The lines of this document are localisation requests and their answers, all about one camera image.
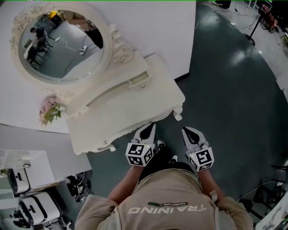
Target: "white device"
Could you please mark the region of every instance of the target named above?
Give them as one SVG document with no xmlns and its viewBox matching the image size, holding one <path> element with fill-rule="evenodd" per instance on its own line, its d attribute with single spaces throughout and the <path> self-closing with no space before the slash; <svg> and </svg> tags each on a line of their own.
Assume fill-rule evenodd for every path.
<svg viewBox="0 0 288 230">
<path fill-rule="evenodd" d="M 155 131 L 156 124 L 154 123 L 147 124 L 136 131 L 125 153 L 130 165 L 145 167 L 153 158 Z"/>
<path fill-rule="evenodd" d="M 191 127 L 183 127 L 182 134 L 187 148 L 186 156 L 195 170 L 199 172 L 211 168 L 214 156 L 203 133 Z"/>
<path fill-rule="evenodd" d="M 7 175 L 14 194 L 24 193 L 30 189 L 29 181 L 24 168 L 8 169 Z"/>
<path fill-rule="evenodd" d="M 24 219 L 31 226 L 60 217 L 60 211 L 47 192 L 23 198 L 19 201 L 19 207 Z"/>
</svg>

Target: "gray floor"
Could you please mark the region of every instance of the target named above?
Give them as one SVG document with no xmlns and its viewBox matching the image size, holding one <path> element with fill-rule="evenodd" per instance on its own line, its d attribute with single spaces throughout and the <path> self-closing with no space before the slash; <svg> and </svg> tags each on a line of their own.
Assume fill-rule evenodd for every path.
<svg viewBox="0 0 288 230">
<path fill-rule="evenodd" d="M 214 13 L 198 3 L 196 22 Z M 240 31 L 216 17 L 216 23 L 195 29 L 190 77 L 178 82 L 186 97 L 183 119 L 177 122 L 170 115 L 157 122 L 157 137 L 185 161 L 181 128 L 201 130 L 215 157 L 211 173 L 226 195 L 238 199 L 271 180 L 272 162 L 283 163 L 288 104 L 263 57 Z M 115 152 L 88 154 L 96 195 L 107 196 L 125 175 L 129 165 L 124 154 L 133 135 L 115 140 Z M 81 205 L 71 202 L 64 184 L 58 190 L 75 220 Z"/>
<path fill-rule="evenodd" d="M 85 32 L 67 21 L 53 30 L 49 36 L 60 39 L 55 42 L 48 38 L 47 41 L 53 47 L 49 48 L 44 56 L 46 60 L 37 57 L 37 61 L 41 64 L 39 71 L 50 77 L 63 78 L 74 66 L 99 50 Z M 89 47 L 81 56 L 79 49 L 84 45 Z"/>
<path fill-rule="evenodd" d="M 252 7 L 248 8 L 248 4 L 244 1 L 232 1 L 229 9 L 223 9 L 217 5 L 213 5 L 212 1 L 206 1 L 205 5 L 216 10 L 218 13 L 222 14 L 231 23 L 235 24 L 235 27 L 240 30 L 241 33 L 250 35 L 256 25 L 257 20 L 254 22 L 255 18 L 258 16 L 258 10 Z M 234 8 L 236 8 L 240 14 L 236 14 Z M 268 66 L 274 73 L 276 78 L 283 75 L 288 75 L 288 57 L 285 55 L 285 50 L 281 43 L 280 37 L 284 35 L 280 27 L 279 31 L 269 32 L 268 30 L 263 30 L 261 24 L 259 24 L 252 36 L 256 45 L 255 48 L 261 51 L 261 56 L 265 59 Z"/>
</svg>

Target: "person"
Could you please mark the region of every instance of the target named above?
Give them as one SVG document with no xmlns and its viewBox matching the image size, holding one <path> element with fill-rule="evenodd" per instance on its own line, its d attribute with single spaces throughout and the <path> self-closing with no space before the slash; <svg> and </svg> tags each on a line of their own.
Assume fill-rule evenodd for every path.
<svg viewBox="0 0 288 230">
<path fill-rule="evenodd" d="M 208 169 L 178 162 L 162 139 L 146 167 L 132 166 L 108 198 L 88 196 L 75 230 L 251 230 L 241 203 L 226 197 Z"/>
<path fill-rule="evenodd" d="M 100 49 L 103 48 L 101 33 L 92 22 L 85 19 L 85 17 L 81 14 L 72 11 L 64 10 L 63 14 L 69 24 L 79 25 L 80 28 L 91 38 L 95 45 L 97 45 Z"/>
<path fill-rule="evenodd" d="M 43 49 L 43 47 L 45 47 L 45 46 L 53 47 L 48 42 L 45 43 L 47 37 L 49 37 L 49 36 L 48 36 L 47 32 L 45 31 L 44 27 L 32 27 L 30 32 L 36 33 L 36 40 L 34 42 L 38 43 L 37 48 L 36 48 L 38 52 L 40 52 L 40 51 L 44 52 L 45 50 Z"/>
</svg>

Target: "hand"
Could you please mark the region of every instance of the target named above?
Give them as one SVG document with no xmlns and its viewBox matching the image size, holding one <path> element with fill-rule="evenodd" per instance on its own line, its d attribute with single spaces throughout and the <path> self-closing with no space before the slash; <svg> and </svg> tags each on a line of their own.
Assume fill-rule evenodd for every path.
<svg viewBox="0 0 288 230">
<path fill-rule="evenodd" d="M 209 176 L 209 174 L 210 174 L 210 171 L 209 171 L 209 169 L 204 169 L 204 170 L 201 170 L 201 171 L 199 171 L 199 172 L 197 172 L 198 173 L 198 176 L 203 176 L 203 177 L 206 177 L 206 176 Z"/>
<path fill-rule="evenodd" d="M 141 173 L 141 172 L 143 171 L 144 167 L 133 165 L 133 166 L 131 167 L 131 169 L 132 169 L 133 171 L 136 171 L 136 172 Z"/>
</svg>

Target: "shoe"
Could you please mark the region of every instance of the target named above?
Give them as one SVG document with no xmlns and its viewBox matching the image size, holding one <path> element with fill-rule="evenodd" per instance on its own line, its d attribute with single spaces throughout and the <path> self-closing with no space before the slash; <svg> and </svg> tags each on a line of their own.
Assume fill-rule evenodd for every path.
<svg viewBox="0 0 288 230">
<path fill-rule="evenodd" d="M 203 133 L 194 128 L 183 127 L 182 134 L 188 151 L 196 152 L 209 147 Z"/>
<path fill-rule="evenodd" d="M 161 138 L 158 138 L 156 140 L 156 145 L 157 145 L 158 149 L 160 149 L 163 146 L 166 146 L 165 142 Z"/>
<path fill-rule="evenodd" d="M 87 50 L 88 46 L 84 45 L 83 48 L 80 49 L 80 55 L 83 56 Z"/>
<path fill-rule="evenodd" d="M 174 154 L 169 163 L 174 164 L 174 163 L 178 162 L 178 160 L 179 160 L 178 154 Z"/>
</svg>

